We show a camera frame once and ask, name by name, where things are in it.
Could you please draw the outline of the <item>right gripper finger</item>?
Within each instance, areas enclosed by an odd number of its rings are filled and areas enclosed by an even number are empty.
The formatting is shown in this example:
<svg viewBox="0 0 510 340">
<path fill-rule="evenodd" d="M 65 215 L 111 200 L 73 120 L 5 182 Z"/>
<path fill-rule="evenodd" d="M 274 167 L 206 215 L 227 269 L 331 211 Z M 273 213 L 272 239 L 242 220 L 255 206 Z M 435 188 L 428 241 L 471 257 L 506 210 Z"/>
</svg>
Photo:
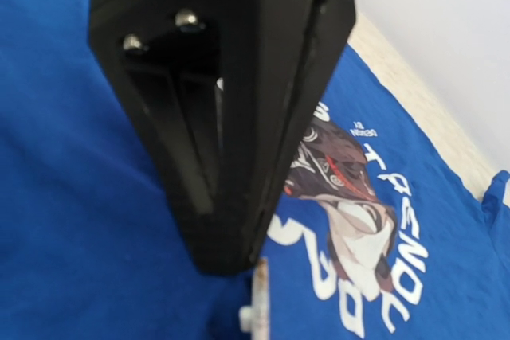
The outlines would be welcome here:
<svg viewBox="0 0 510 340">
<path fill-rule="evenodd" d="M 91 0 L 88 42 L 201 272 L 254 266 L 311 0 Z"/>
</svg>

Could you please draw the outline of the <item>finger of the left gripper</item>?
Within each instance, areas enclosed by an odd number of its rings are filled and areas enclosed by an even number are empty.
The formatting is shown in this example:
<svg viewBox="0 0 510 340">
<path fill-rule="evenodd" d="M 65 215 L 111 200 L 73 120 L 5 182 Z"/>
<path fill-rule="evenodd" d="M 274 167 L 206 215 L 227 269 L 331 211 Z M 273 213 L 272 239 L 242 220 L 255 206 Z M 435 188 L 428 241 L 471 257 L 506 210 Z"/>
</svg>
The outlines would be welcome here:
<svg viewBox="0 0 510 340">
<path fill-rule="evenodd" d="M 285 98 L 277 154 L 266 174 L 269 186 L 264 212 L 257 223 L 251 260 L 260 257 L 271 216 L 284 188 L 284 180 L 313 111 L 327 87 L 336 62 L 355 24 L 355 0 L 311 0 L 300 32 L 299 53 L 284 84 Z"/>
</svg>

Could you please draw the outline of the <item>blue printed t-shirt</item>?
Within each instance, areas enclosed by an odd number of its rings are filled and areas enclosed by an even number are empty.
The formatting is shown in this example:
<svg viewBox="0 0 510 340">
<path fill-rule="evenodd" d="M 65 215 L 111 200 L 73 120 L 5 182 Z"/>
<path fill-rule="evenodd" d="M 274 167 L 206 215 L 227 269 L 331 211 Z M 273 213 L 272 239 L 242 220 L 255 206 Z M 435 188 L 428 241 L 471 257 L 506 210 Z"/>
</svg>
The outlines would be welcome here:
<svg viewBox="0 0 510 340">
<path fill-rule="evenodd" d="M 86 42 L 88 0 L 1 0 L 1 336 L 243 339 L 251 276 L 201 275 Z M 342 279 L 332 223 L 285 194 L 269 228 L 273 339 L 506 339 L 507 172 L 482 201 L 354 49 L 320 113 L 361 139 L 398 219 L 391 291 Z"/>
</svg>

